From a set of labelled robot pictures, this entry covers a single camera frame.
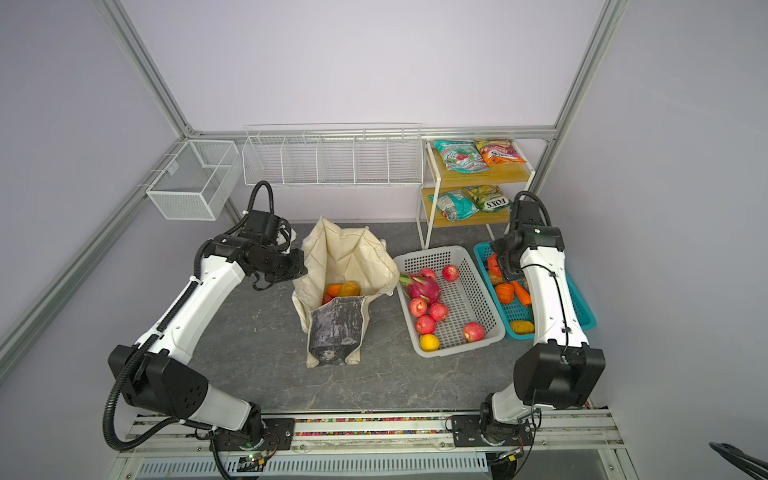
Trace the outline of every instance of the candy bag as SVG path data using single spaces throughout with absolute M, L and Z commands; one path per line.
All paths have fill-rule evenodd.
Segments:
M 471 141 L 442 141 L 435 142 L 435 148 L 440 152 L 445 168 L 463 174 L 473 174 L 488 169 L 480 152 Z
M 492 214 L 504 210 L 509 205 L 509 199 L 502 193 L 502 189 L 495 185 L 480 185 L 478 187 L 465 187 L 464 194 L 472 200 L 481 212 Z
M 434 195 L 430 195 L 429 199 L 434 202 Z M 442 216 L 449 222 L 465 220 L 478 213 L 478 208 L 461 190 L 454 190 L 438 195 L 436 203 L 437 209 L 442 212 Z
M 511 140 L 482 140 L 475 145 L 487 164 L 524 164 Z

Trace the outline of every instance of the wire rack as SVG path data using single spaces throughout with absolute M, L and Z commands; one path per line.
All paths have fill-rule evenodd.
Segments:
M 421 184 L 423 149 L 417 124 L 326 124 L 246 127 L 247 185 L 356 186 Z
M 147 189 L 169 220 L 216 220 L 240 178 L 233 141 L 187 140 Z

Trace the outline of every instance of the blue plastic basket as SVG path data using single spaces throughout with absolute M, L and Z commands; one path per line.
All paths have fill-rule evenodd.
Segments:
M 524 307 L 517 297 L 515 297 L 514 302 L 509 303 L 508 305 L 501 305 L 498 301 L 496 292 L 493 290 L 493 285 L 491 285 L 491 279 L 488 278 L 488 270 L 485 265 L 485 261 L 492 254 L 493 252 L 491 252 L 490 242 L 478 243 L 475 245 L 475 259 L 478 263 L 480 276 L 482 276 L 482 280 L 485 282 L 485 286 L 488 288 L 488 291 L 491 294 L 493 303 L 496 304 L 496 309 L 504 320 L 504 328 L 507 329 L 507 336 L 515 340 L 533 340 L 533 333 L 528 335 L 518 335 L 517 333 L 513 332 L 512 327 L 509 326 L 509 323 L 512 320 L 527 320 L 531 322 L 533 319 L 531 318 L 531 311 Z M 597 322 L 594 319 L 592 310 L 590 310 L 589 306 L 587 306 L 587 302 L 584 301 L 584 297 L 579 293 L 578 288 L 576 288 L 576 285 L 574 285 L 573 280 L 571 280 L 568 275 L 568 272 L 565 273 L 565 280 L 568 282 L 568 289 L 571 291 L 571 302 L 574 304 L 576 319 L 578 320 L 579 325 L 581 325 L 581 329 L 589 330 L 594 328 Z

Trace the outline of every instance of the yellow lemon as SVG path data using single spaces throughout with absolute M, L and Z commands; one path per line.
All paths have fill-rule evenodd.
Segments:
M 419 343 L 422 346 L 422 350 L 425 352 L 435 352 L 438 348 L 440 348 L 440 340 L 438 340 L 437 337 L 431 333 L 428 335 L 422 335 Z

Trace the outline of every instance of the apple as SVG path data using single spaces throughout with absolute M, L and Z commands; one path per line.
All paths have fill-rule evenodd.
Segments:
M 435 319 L 429 315 L 422 315 L 416 320 L 416 331 L 419 335 L 428 335 L 435 332 Z
M 429 315 L 435 319 L 436 322 L 441 322 L 448 316 L 448 307 L 442 303 L 433 303 L 432 306 L 429 307 Z
M 435 273 L 434 270 L 429 268 L 422 268 L 422 270 L 419 272 L 419 276 L 424 276 L 426 278 L 437 280 L 437 274 Z
M 442 277 L 449 282 L 455 282 L 458 278 L 458 268 L 453 265 L 447 265 L 442 269 Z
M 415 298 L 411 300 L 411 304 L 408 305 L 408 310 L 411 312 L 411 315 L 419 318 L 427 313 L 427 301 L 422 297 Z
M 479 323 L 467 323 L 464 326 L 464 338 L 470 343 L 482 340 L 485 338 L 485 329 L 483 329 L 482 325 Z

